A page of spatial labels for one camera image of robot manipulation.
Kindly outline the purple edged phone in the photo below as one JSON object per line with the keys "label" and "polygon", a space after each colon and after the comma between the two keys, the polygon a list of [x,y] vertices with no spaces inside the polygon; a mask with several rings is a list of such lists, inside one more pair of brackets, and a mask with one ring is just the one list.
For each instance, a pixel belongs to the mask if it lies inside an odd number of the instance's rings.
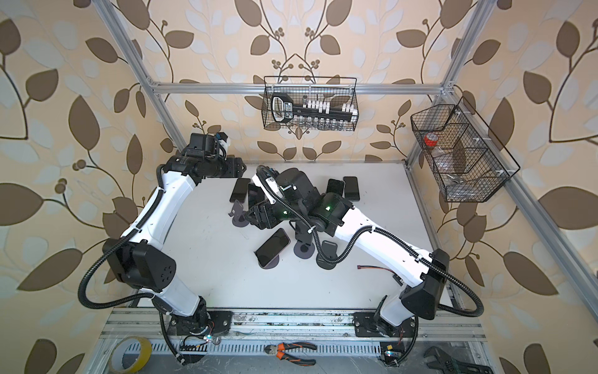
{"label": "purple edged phone", "polygon": [[246,178],[239,178],[236,180],[235,182],[235,186],[232,190],[232,193],[230,195],[230,199],[229,201],[231,203],[235,203],[235,202],[239,202],[239,203],[244,203],[248,191],[249,191],[249,184],[252,180],[251,179],[246,179]]}

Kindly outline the silver phone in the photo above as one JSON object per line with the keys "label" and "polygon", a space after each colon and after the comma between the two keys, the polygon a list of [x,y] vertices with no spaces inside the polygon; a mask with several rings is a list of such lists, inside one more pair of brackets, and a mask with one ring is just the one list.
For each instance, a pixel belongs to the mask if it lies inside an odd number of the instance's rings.
{"label": "silver phone", "polygon": [[326,192],[335,193],[339,196],[344,195],[345,182],[338,179],[329,179],[327,182]]}

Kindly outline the green phone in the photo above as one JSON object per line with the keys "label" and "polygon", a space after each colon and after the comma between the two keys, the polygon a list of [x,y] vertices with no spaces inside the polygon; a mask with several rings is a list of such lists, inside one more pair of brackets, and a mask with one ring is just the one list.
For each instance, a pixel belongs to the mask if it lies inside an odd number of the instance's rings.
{"label": "green phone", "polygon": [[295,239],[300,245],[310,246],[312,244],[313,237],[309,232],[310,227],[305,225],[303,222],[297,221],[294,224]]}
{"label": "green phone", "polygon": [[357,202],[361,199],[359,190],[358,178],[356,176],[345,176],[344,181],[344,198],[352,202]]}

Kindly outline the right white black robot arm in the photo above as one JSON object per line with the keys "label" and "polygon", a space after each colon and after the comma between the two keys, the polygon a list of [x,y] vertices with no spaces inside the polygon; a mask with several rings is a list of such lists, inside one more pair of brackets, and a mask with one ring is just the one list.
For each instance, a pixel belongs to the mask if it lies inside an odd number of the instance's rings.
{"label": "right white black robot arm", "polygon": [[336,265],[359,248],[404,283],[403,291],[384,297],[371,321],[364,324],[372,333],[393,338],[405,322],[417,332],[420,319],[433,320],[439,310],[469,318],[484,313],[481,298],[449,273],[449,256],[443,250],[430,252],[403,241],[375,224],[349,199],[319,193],[297,168],[278,172],[260,165],[252,182],[265,199],[245,215],[250,224],[263,230],[289,221],[297,240],[314,246],[324,262]]}

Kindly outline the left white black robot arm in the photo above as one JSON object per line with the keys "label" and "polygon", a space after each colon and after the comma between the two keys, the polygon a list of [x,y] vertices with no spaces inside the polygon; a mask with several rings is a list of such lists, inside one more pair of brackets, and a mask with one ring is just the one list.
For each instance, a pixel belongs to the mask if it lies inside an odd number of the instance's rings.
{"label": "left white black robot arm", "polygon": [[[168,334],[165,316],[180,324],[185,335],[201,344],[219,344],[215,323],[203,297],[194,294],[176,275],[177,263],[163,247],[174,219],[189,194],[204,179],[237,179],[247,167],[240,157],[228,155],[230,139],[224,132],[193,133],[180,154],[157,167],[157,188],[140,215],[120,238],[104,245],[102,256],[84,274],[77,296],[88,309],[110,309],[139,299],[150,299],[159,312],[162,335]],[[109,263],[121,283],[137,293],[110,302],[93,302],[87,287],[103,263]]]}

